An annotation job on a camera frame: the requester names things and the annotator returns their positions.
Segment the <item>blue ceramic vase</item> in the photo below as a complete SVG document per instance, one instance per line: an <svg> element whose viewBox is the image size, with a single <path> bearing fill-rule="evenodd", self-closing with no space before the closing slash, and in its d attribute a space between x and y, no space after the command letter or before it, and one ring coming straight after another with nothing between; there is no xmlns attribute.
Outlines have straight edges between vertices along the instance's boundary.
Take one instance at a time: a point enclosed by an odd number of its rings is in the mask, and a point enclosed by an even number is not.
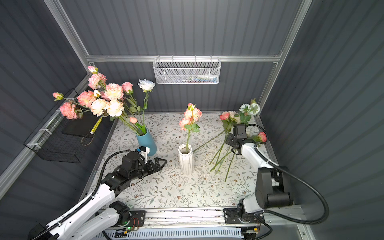
<svg viewBox="0 0 384 240"><path fill-rule="evenodd" d="M140 147L146 147L150 149L148 156L154 156L156 154L157 145L148 129L146 129L146 133L144 135L136 135L136 138Z"/></svg>

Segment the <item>pink multi-bloom rose stem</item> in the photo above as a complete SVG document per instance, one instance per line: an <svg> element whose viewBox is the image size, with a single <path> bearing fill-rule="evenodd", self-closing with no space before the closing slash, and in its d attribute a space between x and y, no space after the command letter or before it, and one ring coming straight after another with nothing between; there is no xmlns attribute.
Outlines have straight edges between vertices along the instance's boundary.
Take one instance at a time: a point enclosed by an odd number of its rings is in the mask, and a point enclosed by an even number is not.
<svg viewBox="0 0 384 240"><path fill-rule="evenodd" d="M99 69L94 66L88 66L89 72L92 74L88 79L88 86L95 90L97 88L104 88L106 86L107 78L99 72Z"/></svg>

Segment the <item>white rose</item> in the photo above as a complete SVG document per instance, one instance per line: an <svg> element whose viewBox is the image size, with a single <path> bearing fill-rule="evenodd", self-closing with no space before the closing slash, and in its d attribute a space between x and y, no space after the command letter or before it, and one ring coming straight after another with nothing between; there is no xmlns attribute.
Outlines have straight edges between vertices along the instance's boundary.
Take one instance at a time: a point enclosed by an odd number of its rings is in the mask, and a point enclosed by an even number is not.
<svg viewBox="0 0 384 240"><path fill-rule="evenodd" d="M138 86L143 90L143 93L145 94L145 98L143 101L143 113L142 113L142 132L145 135L147 133L146 130L146 124L145 124L145 112L148 108L148 100L149 100L149 94L153 90L153 88L156 86L156 84L150 80L139 80Z"/></svg>

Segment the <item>pink peony stem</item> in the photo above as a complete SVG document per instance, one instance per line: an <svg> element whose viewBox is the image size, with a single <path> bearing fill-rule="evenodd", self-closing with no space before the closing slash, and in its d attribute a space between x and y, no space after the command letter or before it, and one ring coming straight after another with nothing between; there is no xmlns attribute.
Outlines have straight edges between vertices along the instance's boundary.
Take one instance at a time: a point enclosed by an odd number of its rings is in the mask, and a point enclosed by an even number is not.
<svg viewBox="0 0 384 240"><path fill-rule="evenodd" d="M118 84L108 84L106 85L105 91L102 93L102 98L107 101L119 100L124 97L124 92L122 86Z"/></svg>

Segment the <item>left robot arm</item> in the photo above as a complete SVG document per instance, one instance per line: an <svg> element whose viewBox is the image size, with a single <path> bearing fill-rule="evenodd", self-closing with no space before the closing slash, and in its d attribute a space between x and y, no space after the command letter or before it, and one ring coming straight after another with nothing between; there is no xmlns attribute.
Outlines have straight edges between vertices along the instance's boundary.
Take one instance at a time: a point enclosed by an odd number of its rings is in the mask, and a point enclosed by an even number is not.
<svg viewBox="0 0 384 240"><path fill-rule="evenodd" d="M136 179L160 172L167 160L148 160L139 149L123 151L122 163L113 172L100 173L95 189L62 216L46 225L38 224L29 240L90 240L102 231L118 225L127 228L134 221L129 207L117 196Z"/></svg>

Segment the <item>pink spray rose stem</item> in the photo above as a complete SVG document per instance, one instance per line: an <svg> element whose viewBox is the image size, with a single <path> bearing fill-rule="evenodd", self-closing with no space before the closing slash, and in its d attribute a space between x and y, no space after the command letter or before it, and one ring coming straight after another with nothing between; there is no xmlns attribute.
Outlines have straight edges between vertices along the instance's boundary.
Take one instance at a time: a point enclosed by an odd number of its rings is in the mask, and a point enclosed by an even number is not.
<svg viewBox="0 0 384 240"><path fill-rule="evenodd" d="M91 111L91 105L97 100L92 91L84 91L75 99L65 98L62 93L54 92L53 97L56 101L65 101L59 108L61 114L68 120L82 119L85 112Z"/></svg>

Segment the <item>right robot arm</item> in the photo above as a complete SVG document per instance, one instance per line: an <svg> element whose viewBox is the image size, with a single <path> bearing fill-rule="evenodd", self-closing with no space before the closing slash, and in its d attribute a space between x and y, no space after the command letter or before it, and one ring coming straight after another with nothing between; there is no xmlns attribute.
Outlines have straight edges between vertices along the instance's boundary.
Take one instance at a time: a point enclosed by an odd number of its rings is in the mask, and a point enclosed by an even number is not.
<svg viewBox="0 0 384 240"><path fill-rule="evenodd" d="M288 176L259 150L268 143L265 130L255 124L239 124L226 139L232 152L241 155L257 170L255 192L238 203L239 215L255 213L264 209L287 207L294 203Z"/></svg>

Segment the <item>pile of artificial flowers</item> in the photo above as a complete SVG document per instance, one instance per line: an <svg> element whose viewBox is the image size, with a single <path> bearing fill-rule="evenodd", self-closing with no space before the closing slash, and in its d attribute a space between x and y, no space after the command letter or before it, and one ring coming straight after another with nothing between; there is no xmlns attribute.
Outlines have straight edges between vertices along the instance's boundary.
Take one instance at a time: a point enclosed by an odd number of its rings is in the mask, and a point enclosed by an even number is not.
<svg viewBox="0 0 384 240"><path fill-rule="evenodd" d="M220 132L217 136L215 136L212 139L208 140L206 143L204 143L203 145L199 146L197 149L194 150L194 152L197 152L199 149L203 148L205 145L209 145L210 142L212 142L214 139L216 139L219 136L221 136L222 134L224 134L223 143L222 143L222 145L220 146L220 148L218 149L218 151L216 152L215 156L213 157L213 159L210 162L210 164L211 164L215 159L217 159L216 162L215 162L215 165L211 169L211 172L214 171L217 168L217 166L219 166L218 169L217 169L217 171L218 171L220 169L221 165L223 164L224 159L230 154L230 149L227 149L226 154L221 158L221 152L222 152L224 146L226 145L226 138L228 137L229 133L231 133L231 131L233 130L233 127L239 127L242 124L241 120L240 120L239 113L233 112L233 111L231 111L231 112L223 112L220 115L220 120L223 123L224 130L222 132Z"/></svg>

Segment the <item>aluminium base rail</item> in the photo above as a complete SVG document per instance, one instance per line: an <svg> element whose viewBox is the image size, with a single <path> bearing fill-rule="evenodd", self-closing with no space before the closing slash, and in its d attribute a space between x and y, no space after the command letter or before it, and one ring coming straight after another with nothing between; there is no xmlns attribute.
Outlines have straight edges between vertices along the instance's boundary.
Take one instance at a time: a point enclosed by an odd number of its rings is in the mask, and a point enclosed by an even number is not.
<svg viewBox="0 0 384 240"><path fill-rule="evenodd" d="M105 209L95 216L91 215L88 221L68 219L57 229L60 236L73 238L75 236L90 237L109 228L126 229L135 228L207 228L207 227L260 227L263 223L268 225L289 224L290 221L266 213L243 214L239 216L237 208L207 207L184 209L146 209L132 210L119 214L114 208Z"/></svg>

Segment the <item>coral spray rose stem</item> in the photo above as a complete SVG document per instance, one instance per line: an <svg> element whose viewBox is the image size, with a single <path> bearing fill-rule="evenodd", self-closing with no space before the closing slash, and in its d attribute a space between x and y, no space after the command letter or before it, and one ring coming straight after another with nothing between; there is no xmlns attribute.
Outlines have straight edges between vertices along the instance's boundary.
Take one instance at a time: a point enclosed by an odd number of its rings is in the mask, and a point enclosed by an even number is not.
<svg viewBox="0 0 384 240"><path fill-rule="evenodd" d="M187 131L187 142L185 146L186 154L191 152L191 147L189 141L192 133L199 133L200 127L197 124L197 121L202 117L202 111L192 103L188 103L188 107L184 112L183 119L179 122L179 126L182 131Z"/></svg>

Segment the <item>white green flower stem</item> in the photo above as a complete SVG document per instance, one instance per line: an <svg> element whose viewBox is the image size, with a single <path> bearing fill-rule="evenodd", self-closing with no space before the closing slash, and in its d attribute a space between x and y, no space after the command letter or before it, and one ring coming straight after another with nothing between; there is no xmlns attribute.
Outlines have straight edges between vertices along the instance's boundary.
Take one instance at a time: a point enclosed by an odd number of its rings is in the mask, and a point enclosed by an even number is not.
<svg viewBox="0 0 384 240"><path fill-rule="evenodd" d="M252 99L249 104L243 104L240 107L240 120L242 124L248 124L253 116L260 113L261 108L256 99Z"/></svg>

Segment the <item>floral table mat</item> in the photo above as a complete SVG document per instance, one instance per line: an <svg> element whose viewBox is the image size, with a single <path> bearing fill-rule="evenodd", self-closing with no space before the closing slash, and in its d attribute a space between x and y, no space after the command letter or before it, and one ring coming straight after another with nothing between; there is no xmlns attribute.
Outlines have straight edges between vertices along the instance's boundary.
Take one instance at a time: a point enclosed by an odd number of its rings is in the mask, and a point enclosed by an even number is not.
<svg viewBox="0 0 384 240"><path fill-rule="evenodd" d="M146 123L157 145L156 157L167 160L158 173L119 194L118 199L135 209L230 207L255 192L257 169L224 144L219 113L206 112L198 121L199 133L188 138L179 125L182 114L148 114ZM178 149L192 145L195 168L182 172Z"/></svg>

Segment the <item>white ribbed vase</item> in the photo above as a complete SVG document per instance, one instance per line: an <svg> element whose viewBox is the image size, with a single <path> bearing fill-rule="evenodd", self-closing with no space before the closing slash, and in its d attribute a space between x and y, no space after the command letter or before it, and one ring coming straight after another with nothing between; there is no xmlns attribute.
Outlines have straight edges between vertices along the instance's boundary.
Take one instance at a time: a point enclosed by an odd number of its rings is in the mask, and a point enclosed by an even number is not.
<svg viewBox="0 0 384 240"><path fill-rule="evenodd" d="M184 175L191 175L194 171L195 160L193 149L190 145L182 144L178 148L179 163Z"/></svg>

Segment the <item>single pink rose stem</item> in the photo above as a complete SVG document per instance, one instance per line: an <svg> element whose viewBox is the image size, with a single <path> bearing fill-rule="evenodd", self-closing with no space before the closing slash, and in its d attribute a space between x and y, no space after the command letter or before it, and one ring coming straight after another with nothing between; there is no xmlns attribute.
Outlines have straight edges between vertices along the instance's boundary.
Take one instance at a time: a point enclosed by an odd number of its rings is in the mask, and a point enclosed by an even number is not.
<svg viewBox="0 0 384 240"><path fill-rule="evenodd" d="M125 95L124 100L126 102L125 110L128 112L128 124L132 130L135 130L137 136L142 136L146 133L146 130L141 116L142 108L135 98L133 84L125 82L122 84L122 88Z"/></svg>

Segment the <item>cream double peony stem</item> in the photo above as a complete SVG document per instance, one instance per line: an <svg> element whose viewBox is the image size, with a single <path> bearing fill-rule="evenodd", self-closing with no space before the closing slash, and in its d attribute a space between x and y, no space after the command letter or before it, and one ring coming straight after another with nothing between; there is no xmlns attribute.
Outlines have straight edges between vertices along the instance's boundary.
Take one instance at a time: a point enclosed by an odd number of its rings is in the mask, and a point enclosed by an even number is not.
<svg viewBox="0 0 384 240"><path fill-rule="evenodd" d="M129 129L134 131L138 136L147 133L145 127L140 125L135 117L130 117L126 111L123 102L120 100L106 101L104 99L95 100L90 106L93 115L110 116L113 119L119 119Z"/></svg>

